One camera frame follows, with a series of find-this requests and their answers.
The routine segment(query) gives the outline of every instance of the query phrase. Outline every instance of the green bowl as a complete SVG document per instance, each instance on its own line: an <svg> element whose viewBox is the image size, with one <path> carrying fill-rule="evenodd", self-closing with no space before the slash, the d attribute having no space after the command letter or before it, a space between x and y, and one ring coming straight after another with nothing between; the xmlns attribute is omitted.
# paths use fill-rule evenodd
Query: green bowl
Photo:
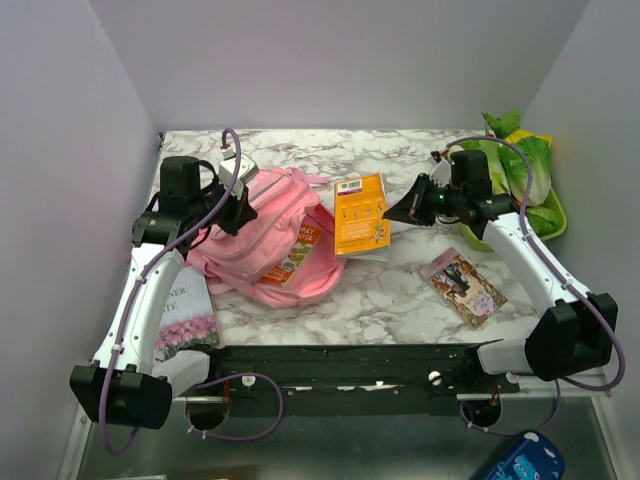
<svg viewBox="0 0 640 480"><path fill-rule="evenodd" d="M564 231L567 229L567 216L565 215L564 209L562 208L560 200L558 199L558 195L556 195L556 192L553 188L549 192L549 196L544 201L542 206L553 210L560 217L560 226L558 227L558 229L555 232L548 233L547 235L540 237L541 240L546 241L558 237L564 233ZM459 225L460 233L462 233L462 236L471 246L471 248L473 248L474 250L480 250L482 252L493 252L493 249L487 244L487 242L478 240L478 237L475 236L475 234L469 227L463 225L462 223L460 223Z"/></svg>

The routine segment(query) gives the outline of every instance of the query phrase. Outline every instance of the cabbage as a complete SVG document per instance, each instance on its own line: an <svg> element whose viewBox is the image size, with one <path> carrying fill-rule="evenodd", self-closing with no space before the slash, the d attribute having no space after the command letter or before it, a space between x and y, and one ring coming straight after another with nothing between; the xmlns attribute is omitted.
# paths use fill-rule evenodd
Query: cabbage
<svg viewBox="0 0 640 480"><path fill-rule="evenodd" d="M542 205L551 190L551 148L549 142L538 137L526 137L515 144L524 153L533 169L533 185L527 205ZM509 181L511 193L522 202L527 188L527 166L520 156L506 146L498 149L500 161Z"/></svg>
<svg viewBox="0 0 640 480"><path fill-rule="evenodd" d="M491 193L500 195L501 193L509 193L509 184L507 176L500 163L500 154L498 147L500 144L492 140L471 140L460 145L465 150L481 150L487 156L489 164L489 176L491 177Z"/></svg>
<svg viewBox="0 0 640 480"><path fill-rule="evenodd" d="M498 138L507 138L513 132L520 129L520 110L511 110L498 118L482 112L482 117Z"/></svg>
<svg viewBox="0 0 640 480"><path fill-rule="evenodd" d="M527 219L533 231L540 236L557 232L562 223L562 217L558 212L542 205L527 208Z"/></svg>

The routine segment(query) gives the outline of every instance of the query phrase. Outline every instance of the white marble table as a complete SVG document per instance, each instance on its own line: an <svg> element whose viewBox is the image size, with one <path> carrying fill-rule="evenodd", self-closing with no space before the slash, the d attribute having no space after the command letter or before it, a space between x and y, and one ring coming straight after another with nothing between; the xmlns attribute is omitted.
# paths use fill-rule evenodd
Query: white marble table
<svg viewBox="0 0 640 480"><path fill-rule="evenodd" d="M381 172L394 204L429 171L429 152L447 141L477 132L455 130L238 131L242 148L262 168L296 166L309 174L340 180ZM219 131L168 132L161 158L191 155L216 165ZM203 176L203 183L210 177ZM159 171L153 190L159 187ZM332 184L319 187L333 206ZM522 286L494 253L472 250L457 226L431 228L392 225L386 265L352 260L335 290L305 307L273 310L238 293L212 299L227 345L336 345L476 343L526 336L537 319ZM424 264L456 248L508 298L498 312L474 329L465 323L418 274Z"/></svg>

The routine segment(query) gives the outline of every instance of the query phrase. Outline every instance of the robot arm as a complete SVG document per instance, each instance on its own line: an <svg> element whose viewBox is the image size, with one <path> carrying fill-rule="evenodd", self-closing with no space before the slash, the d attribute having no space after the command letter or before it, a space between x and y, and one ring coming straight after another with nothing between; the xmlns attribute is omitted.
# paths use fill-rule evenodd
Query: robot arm
<svg viewBox="0 0 640 480"><path fill-rule="evenodd" d="M588 299L611 329L615 328L617 317L615 301L608 294L592 294L578 282L533 233L526 219L531 240L525 238L518 206L507 194L491 194L483 152L465 150L453 153L451 158L449 185L439 186L420 174L409 193L385 213L385 218L429 226L438 215L458 217L504 259L541 316L526 339L472 347L470 353L478 370L474 373L533 373L548 381L607 364L611 339L575 293ZM548 263L542 261L530 242L535 243ZM552 268L564 282L558 280Z"/></svg>
<svg viewBox="0 0 640 480"><path fill-rule="evenodd" d="M89 366L76 366L70 379L71 389L92 421L99 419L102 386L114 349L113 374L109 382L106 422L133 427L160 428L166 420L173 398L206 380L209 355L181 351L155 366L154 347L169 291L197 233L160 257L143 279L143 269L154 258L219 208L205 227L218 225L236 235L245 223L257 217L248 204L246 183L258 172L256 164L242 159L240 176L233 193L217 207L229 188L235 166L235 153L223 152L219 176L208 162L193 157L168 157L160 167L160 191L133 225L133 249L127 281L113 322ZM200 167L213 171L210 185L200 188ZM128 321L119 335L121 320L130 306Z"/></svg>

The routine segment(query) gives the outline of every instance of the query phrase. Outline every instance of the white wall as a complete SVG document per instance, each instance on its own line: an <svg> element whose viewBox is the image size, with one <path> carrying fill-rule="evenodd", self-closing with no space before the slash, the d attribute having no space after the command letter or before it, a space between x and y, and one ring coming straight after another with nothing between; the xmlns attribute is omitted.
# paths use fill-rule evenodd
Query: white wall
<svg viewBox="0 0 640 480"><path fill-rule="evenodd" d="M164 129L477 128L524 108L587 0L91 0Z"/></svg>
<svg viewBox="0 0 640 480"><path fill-rule="evenodd" d="M0 3L0 477L53 478L156 129L85 0Z"/></svg>
<svg viewBox="0 0 640 480"><path fill-rule="evenodd" d="M620 307L629 368L613 403L631 452L640 448L638 20L637 0L592 0L524 118L554 136L553 178L569 217L558 256Z"/></svg>

